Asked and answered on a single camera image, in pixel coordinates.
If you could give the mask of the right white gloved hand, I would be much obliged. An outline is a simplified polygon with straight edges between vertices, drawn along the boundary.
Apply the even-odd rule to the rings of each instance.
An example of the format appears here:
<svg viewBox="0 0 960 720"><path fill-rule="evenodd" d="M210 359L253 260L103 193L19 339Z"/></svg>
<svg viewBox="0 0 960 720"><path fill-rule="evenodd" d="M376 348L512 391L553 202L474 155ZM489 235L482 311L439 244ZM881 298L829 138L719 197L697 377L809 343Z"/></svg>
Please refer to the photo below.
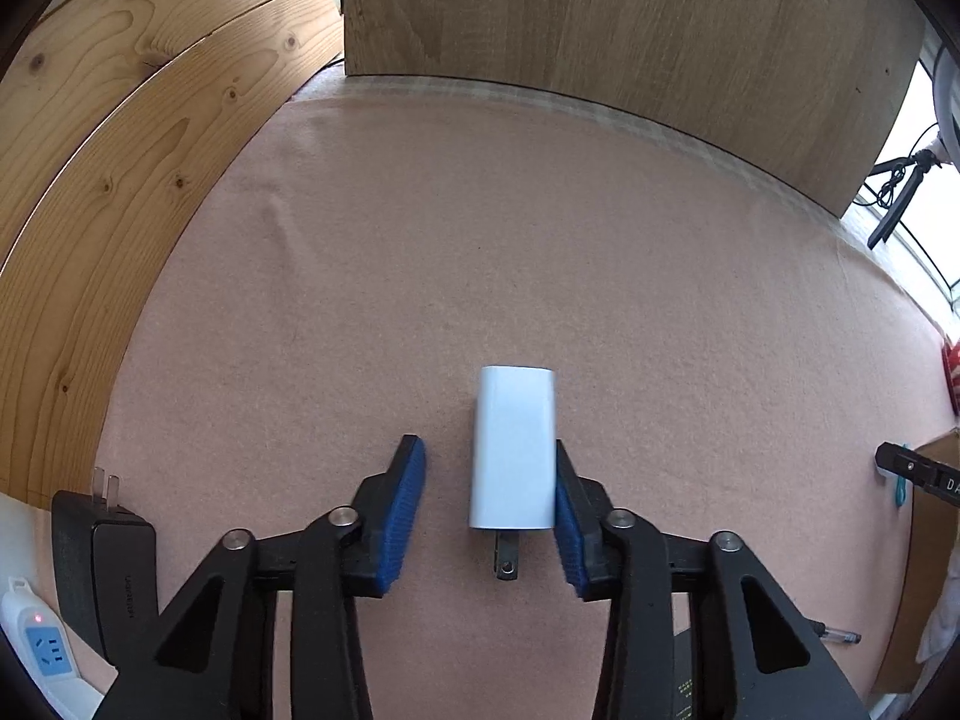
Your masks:
<svg viewBox="0 0 960 720"><path fill-rule="evenodd" d="M949 575L921 634L916 652L918 663L926 663L950 649L958 634L959 611L960 585L955 575Z"/></svg>

